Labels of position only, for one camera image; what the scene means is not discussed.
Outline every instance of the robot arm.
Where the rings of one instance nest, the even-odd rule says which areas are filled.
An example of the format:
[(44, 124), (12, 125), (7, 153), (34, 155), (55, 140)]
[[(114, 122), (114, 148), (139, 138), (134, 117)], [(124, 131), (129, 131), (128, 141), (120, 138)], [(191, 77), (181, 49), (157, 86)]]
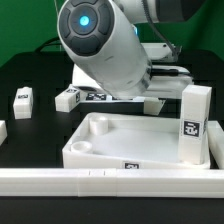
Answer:
[[(166, 2), (177, 6), (187, 0), (146, 1), (158, 22), (177, 19), (172, 13), (165, 16)], [(130, 99), (143, 95), (151, 81), (151, 61), (131, 25), (145, 21), (140, 0), (67, 0), (59, 14), (58, 33), (71, 59), (106, 93)]]

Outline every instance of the small white block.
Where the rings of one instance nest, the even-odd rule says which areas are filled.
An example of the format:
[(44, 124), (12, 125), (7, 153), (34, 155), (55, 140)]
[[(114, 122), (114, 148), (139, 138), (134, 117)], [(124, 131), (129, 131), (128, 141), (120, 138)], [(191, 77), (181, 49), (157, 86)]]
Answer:
[(7, 137), (5, 121), (0, 121), (0, 145)]
[(211, 89), (189, 85), (183, 91), (178, 146), (181, 162), (204, 162)]
[(81, 93), (73, 85), (55, 97), (56, 111), (69, 113), (81, 100)]
[(144, 114), (159, 115), (165, 100), (154, 97), (146, 97), (144, 100)]
[(17, 90), (13, 108), (15, 119), (31, 118), (33, 108), (32, 88), (24, 87)]

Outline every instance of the white plastic platform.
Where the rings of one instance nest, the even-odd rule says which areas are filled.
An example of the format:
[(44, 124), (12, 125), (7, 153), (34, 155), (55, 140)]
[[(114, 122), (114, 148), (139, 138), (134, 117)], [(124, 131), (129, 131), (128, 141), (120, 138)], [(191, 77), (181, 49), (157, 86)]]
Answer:
[(90, 113), (63, 148), (65, 168), (209, 169), (179, 162), (179, 119)]

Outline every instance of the black tabletop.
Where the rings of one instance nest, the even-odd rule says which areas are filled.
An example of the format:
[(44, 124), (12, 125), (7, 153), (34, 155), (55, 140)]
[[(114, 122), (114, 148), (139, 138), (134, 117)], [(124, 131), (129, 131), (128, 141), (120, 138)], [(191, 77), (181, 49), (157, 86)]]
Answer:
[[(178, 65), (195, 84), (211, 86), (210, 120), (224, 120), (224, 62), (209, 51), (184, 51)], [(142, 103), (80, 104), (56, 112), (54, 99), (72, 80), (73, 63), (64, 53), (22, 53), (0, 68), (0, 120), (8, 138), (0, 146), (1, 168), (61, 168), (62, 148), (86, 114), (143, 115)], [(18, 88), (33, 88), (31, 119), (15, 120)], [(161, 117), (179, 118), (180, 101), (167, 100)], [(2, 197), (0, 223), (222, 223), (224, 200), (180, 198)]]

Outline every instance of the green wall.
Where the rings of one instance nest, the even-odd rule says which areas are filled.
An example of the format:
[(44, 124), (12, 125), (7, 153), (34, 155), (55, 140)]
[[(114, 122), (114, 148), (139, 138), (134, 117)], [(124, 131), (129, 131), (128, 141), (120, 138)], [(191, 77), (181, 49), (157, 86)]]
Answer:
[[(53, 0), (1, 0), (0, 66), (13, 55), (33, 51), (55, 37), (56, 20)], [(142, 42), (157, 40), (147, 24), (138, 27)], [(158, 28), (171, 42), (184, 49), (207, 49), (224, 59), (223, 0), (207, 0), (189, 21), (158, 24)]]

